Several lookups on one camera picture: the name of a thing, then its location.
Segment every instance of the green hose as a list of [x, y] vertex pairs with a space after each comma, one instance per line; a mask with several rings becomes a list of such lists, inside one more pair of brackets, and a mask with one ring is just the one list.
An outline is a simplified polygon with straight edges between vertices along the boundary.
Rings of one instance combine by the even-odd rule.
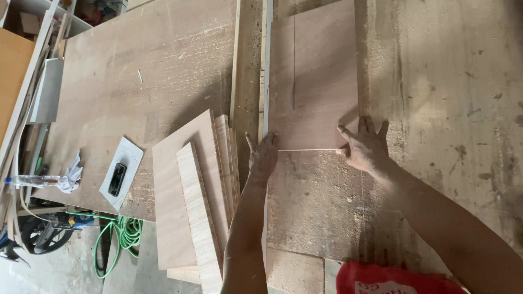
[[[110, 220], [110, 222], [105, 226], [105, 228], [100, 232], [100, 235], [98, 235], [98, 238], [96, 239], [95, 244], [95, 257], [94, 257], [94, 265], [95, 265], [95, 272], [96, 276], [100, 279], [103, 279], [109, 275], [109, 273], [112, 271], [116, 264], [116, 260], [118, 260], [118, 256], [120, 255], [120, 248], [129, 250], [129, 253], [131, 253], [132, 256], [138, 257], [138, 254], [136, 254], [131, 247], [140, 245], [140, 236], [142, 234], [142, 225], [143, 221], [132, 219], [128, 217], [119, 216], [118, 219], [111, 218], [111, 217], [105, 217], [105, 216], [99, 216], [97, 214], [91, 214], [91, 213], [84, 213], [84, 212], [72, 212], [68, 211], [69, 214], [76, 214], [79, 216], [88, 216], [88, 217], [95, 217], [95, 218], [102, 218]], [[106, 271], [105, 275], [100, 275], [100, 272], [98, 271], [97, 267], [97, 249], [98, 249], [98, 243], [100, 241], [100, 237], [105, 232], [107, 228], [111, 228], [109, 231], [110, 238], [112, 240], [112, 230], [114, 229], [116, 232], [116, 237], [118, 240], [118, 249], [116, 250], [115, 260], [112, 262], [111, 267]]]

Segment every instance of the red shirt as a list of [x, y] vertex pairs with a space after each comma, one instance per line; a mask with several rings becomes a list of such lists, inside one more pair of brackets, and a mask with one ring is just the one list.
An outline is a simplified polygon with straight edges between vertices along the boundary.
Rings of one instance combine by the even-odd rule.
[[338, 294], [466, 294], [450, 280], [414, 274], [398, 267], [343, 264], [336, 276]]

